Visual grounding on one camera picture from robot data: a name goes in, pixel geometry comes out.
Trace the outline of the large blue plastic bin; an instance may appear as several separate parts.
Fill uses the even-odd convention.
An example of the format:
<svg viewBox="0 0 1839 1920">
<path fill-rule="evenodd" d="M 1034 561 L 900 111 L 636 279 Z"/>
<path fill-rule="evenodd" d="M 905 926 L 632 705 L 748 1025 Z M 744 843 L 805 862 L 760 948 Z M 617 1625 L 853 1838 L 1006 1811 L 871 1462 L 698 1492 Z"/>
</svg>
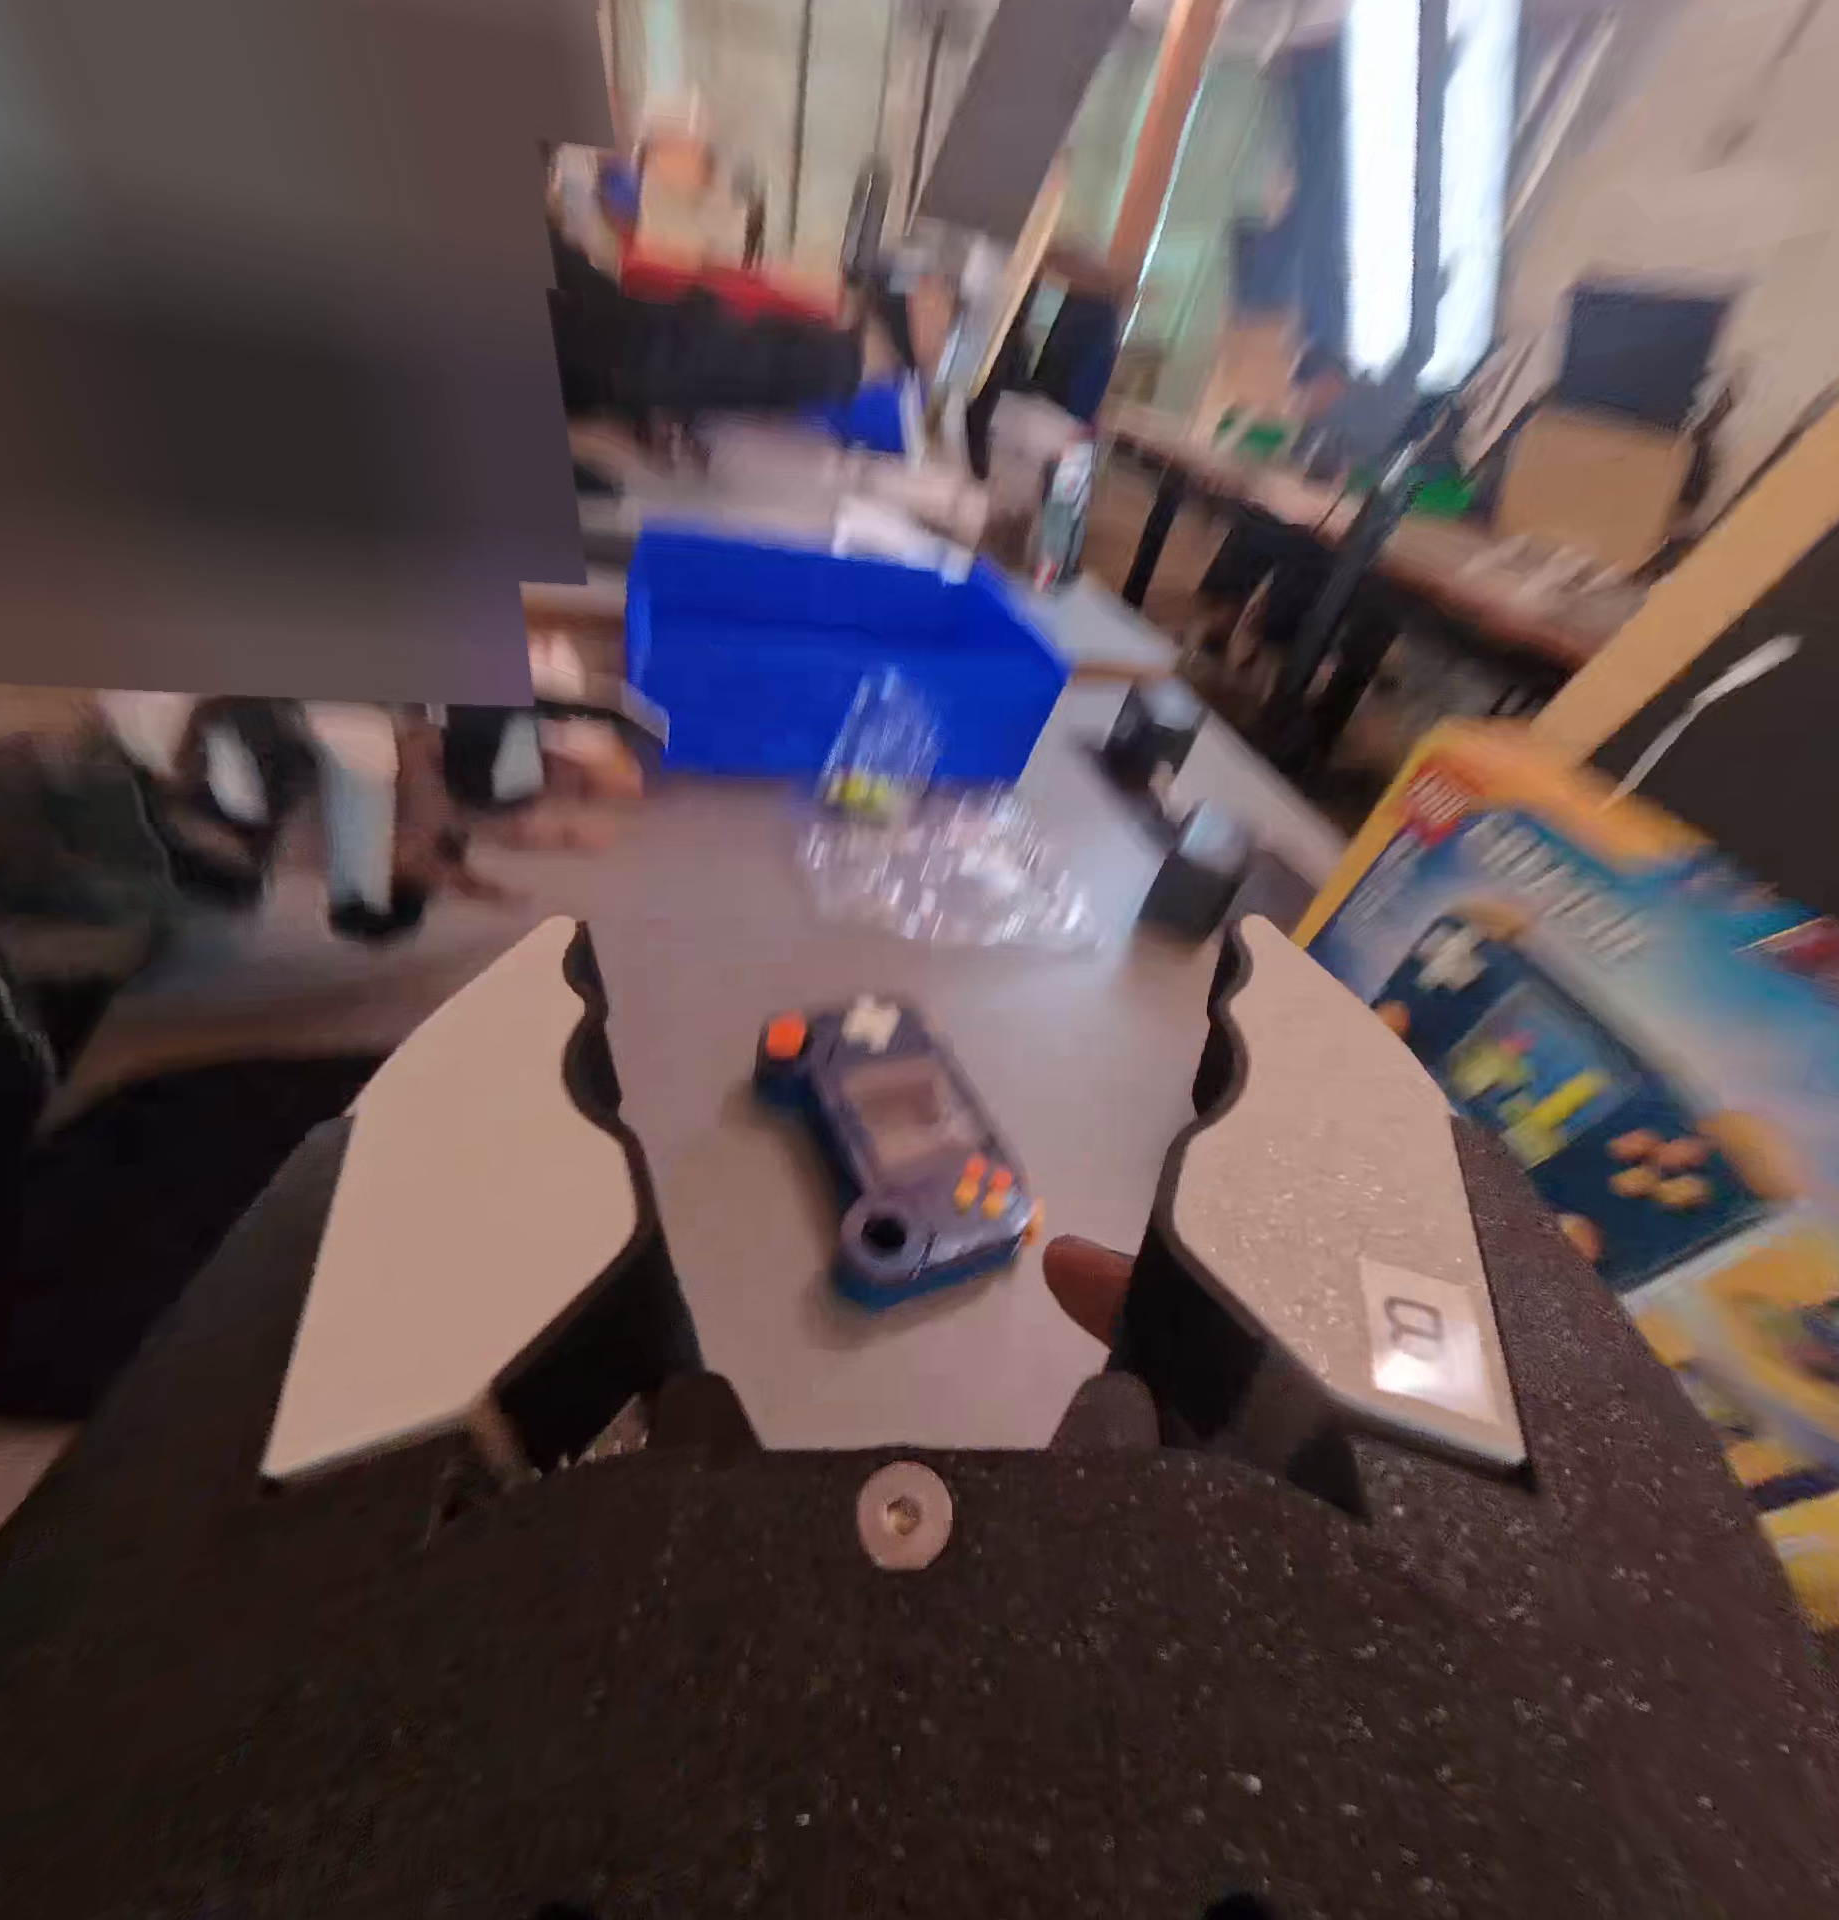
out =
<svg viewBox="0 0 1839 1920">
<path fill-rule="evenodd" d="M 980 561 L 950 580 L 650 522 L 625 589 L 627 683 L 666 713 L 675 773 L 810 780 L 859 686 L 892 671 L 929 711 L 939 780 L 1016 783 L 1069 682 L 1050 637 Z"/>
</svg>

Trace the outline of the black quilted pad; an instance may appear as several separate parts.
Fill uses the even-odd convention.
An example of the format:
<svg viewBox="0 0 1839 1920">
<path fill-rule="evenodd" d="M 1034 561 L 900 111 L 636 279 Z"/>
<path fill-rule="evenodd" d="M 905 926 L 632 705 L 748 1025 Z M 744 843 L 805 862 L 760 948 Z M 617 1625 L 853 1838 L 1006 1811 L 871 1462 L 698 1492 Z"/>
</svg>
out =
<svg viewBox="0 0 1839 1920">
<path fill-rule="evenodd" d="M 82 1420 L 376 1050 L 138 1077 L 0 1163 L 0 1416 Z"/>
</svg>

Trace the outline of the black wood-framed partition panel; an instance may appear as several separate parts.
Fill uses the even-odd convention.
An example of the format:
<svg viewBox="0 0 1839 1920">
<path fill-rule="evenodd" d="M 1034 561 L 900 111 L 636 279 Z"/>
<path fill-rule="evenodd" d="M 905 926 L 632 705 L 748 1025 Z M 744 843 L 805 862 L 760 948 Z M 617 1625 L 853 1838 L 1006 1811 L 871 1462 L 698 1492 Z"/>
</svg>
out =
<svg viewBox="0 0 1839 1920">
<path fill-rule="evenodd" d="M 1839 864 L 1839 396 L 1529 722 L 1763 875 Z"/>
</svg>

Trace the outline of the clear plastic bag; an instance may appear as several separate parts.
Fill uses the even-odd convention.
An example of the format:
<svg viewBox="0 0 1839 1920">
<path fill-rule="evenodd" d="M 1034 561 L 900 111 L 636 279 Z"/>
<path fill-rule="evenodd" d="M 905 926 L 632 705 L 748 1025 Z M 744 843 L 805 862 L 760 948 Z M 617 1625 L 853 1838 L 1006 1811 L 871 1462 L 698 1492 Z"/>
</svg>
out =
<svg viewBox="0 0 1839 1920">
<path fill-rule="evenodd" d="M 940 948 L 1079 954 L 1099 945 L 1084 885 L 1016 788 L 950 780 L 939 709 L 894 669 L 866 674 L 812 783 L 794 868 L 830 921 Z M 907 780 L 890 825 L 820 810 L 822 775 L 866 764 Z"/>
</svg>

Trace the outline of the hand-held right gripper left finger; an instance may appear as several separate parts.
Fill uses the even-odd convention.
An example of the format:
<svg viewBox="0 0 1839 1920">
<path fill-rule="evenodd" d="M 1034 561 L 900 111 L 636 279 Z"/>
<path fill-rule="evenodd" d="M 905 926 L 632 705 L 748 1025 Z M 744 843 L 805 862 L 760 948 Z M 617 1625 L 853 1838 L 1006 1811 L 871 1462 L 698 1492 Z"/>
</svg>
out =
<svg viewBox="0 0 1839 1920">
<path fill-rule="evenodd" d="M 355 1098 L 265 1483 L 433 1439 L 531 1483 L 703 1373 L 608 1017 L 586 924 L 550 917 Z"/>
</svg>

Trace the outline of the black metal pole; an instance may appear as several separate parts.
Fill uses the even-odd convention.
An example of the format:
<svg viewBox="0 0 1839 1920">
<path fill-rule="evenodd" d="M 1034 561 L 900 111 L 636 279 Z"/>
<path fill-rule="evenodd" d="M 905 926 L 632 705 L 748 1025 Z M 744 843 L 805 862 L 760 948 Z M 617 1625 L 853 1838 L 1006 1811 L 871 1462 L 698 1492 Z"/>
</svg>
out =
<svg viewBox="0 0 1839 1920">
<path fill-rule="evenodd" d="M 1372 486 L 1330 551 L 1315 595 L 1293 632 L 1289 654 L 1268 705 L 1274 722 L 1302 707 L 1351 598 L 1377 563 L 1401 516 L 1409 513 L 1424 479 L 1439 468 L 1457 465 L 1461 419 L 1463 402 L 1455 393 L 1424 396 L 1405 418 L 1392 448 L 1375 463 Z"/>
</svg>

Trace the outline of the wooden workbench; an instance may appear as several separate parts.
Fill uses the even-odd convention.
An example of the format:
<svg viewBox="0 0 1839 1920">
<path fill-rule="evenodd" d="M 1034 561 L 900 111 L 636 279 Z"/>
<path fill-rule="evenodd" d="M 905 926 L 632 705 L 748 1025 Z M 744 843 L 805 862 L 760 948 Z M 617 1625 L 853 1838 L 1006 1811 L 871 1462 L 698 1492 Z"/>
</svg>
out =
<svg viewBox="0 0 1839 1920">
<path fill-rule="evenodd" d="M 1293 468 L 1218 449 L 1180 418 L 1107 402 L 1096 429 L 1099 469 L 1150 479 L 1150 499 L 1122 569 L 1118 598 L 1145 608 L 1173 531 L 1193 514 L 1221 531 L 1244 527 L 1260 548 L 1332 560 L 1365 497 L 1317 484 Z M 1529 683 L 1562 683 L 1643 606 L 1646 587 L 1559 555 L 1536 555 L 1463 522 L 1405 514 L 1370 563 L 1368 602 L 1400 628 L 1434 625 L 1461 654 L 1519 662 Z"/>
</svg>

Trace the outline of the dark blue brick game console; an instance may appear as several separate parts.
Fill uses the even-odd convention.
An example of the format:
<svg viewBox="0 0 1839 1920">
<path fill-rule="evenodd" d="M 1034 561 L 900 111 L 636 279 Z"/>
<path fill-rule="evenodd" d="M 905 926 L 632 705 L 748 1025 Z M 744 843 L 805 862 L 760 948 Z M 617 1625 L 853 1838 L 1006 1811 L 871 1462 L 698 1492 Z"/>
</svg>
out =
<svg viewBox="0 0 1839 1920">
<path fill-rule="evenodd" d="M 951 1045 L 905 999 L 862 992 L 762 1023 L 752 1086 L 803 1123 L 836 1190 L 836 1294 L 883 1314 L 1016 1262 L 1040 1209 Z"/>
</svg>

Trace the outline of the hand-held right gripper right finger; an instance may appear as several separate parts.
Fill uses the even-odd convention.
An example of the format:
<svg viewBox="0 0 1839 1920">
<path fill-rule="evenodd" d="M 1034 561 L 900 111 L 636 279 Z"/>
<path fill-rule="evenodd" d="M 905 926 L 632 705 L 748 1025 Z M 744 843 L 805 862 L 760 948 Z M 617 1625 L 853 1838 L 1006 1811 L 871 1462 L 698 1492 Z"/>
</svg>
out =
<svg viewBox="0 0 1839 1920">
<path fill-rule="evenodd" d="M 1523 1518 L 1529 1418 L 1460 1120 L 1304 948 L 1243 915 L 1109 1368 L 1162 1449 L 1349 1518 Z"/>
</svg>

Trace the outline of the blue yellow toy set box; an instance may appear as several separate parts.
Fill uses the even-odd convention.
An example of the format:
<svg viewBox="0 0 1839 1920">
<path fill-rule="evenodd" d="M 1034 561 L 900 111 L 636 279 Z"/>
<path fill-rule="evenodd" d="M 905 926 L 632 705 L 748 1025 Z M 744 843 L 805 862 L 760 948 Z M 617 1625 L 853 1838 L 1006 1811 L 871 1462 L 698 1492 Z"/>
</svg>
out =
<svg viewBox="0 0 1839 1920">
<path fill-rule="evenodd" d="M 1508 1148 L 1839 1629 L 1839 920 L 1447 722 L 1295 936 Z"/>
</svg>

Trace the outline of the person's right hand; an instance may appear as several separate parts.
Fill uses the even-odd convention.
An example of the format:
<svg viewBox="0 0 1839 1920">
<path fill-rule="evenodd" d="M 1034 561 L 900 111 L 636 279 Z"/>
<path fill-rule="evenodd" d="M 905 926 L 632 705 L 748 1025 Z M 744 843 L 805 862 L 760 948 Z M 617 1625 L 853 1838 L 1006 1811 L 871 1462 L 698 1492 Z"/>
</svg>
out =
<svg viewBox="0 0 1839 1920">
<path fill-rule="evenodd" d="M 1089 1338 L 1116 1340 L 1135 1257 L 1094 1240 L 1061 1235 L 1046 1242 L 1042 1268 L 1050 1296 Z"/>
</svg>

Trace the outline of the dark grey small box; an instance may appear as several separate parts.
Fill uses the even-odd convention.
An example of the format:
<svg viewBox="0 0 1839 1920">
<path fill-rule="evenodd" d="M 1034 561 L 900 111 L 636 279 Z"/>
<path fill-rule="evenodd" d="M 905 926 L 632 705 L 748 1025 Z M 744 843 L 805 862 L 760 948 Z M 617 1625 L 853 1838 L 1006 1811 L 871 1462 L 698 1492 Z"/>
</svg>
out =
<svg viewBox="0 0 1839 1920">
<path fill-rule="evenodd" d="M 1215 801 L 1192 803 L 1146 889 L 1137 926 L 1180 945 L 1215 936 L 1229 917 L 1254 858 L 1254 836 Z"/>
<path fill-rule="evenodd" d="M 1203 722 L 1205 707 L 1192 686 L 1177 680 L 1131 683 L 1099 744 L 1105 780 L 1128 795 L 1170 788 Z"/>
</svg>

